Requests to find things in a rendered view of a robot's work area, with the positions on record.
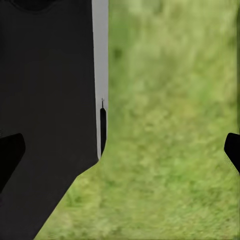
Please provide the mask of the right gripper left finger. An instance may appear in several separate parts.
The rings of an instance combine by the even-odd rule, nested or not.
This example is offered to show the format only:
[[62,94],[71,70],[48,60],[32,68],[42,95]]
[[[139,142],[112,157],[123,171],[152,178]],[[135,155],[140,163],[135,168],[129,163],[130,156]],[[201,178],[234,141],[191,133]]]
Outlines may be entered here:
[[26,152],[22,133],[0,138],[0,193]]

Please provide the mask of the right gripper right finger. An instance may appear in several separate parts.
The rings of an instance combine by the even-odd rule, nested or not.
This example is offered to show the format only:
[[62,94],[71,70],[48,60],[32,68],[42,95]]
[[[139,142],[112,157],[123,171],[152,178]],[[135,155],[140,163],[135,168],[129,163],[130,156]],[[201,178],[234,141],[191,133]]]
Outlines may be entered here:
[[235,133],[228,133],[224,151],[240,173],[240,135]]

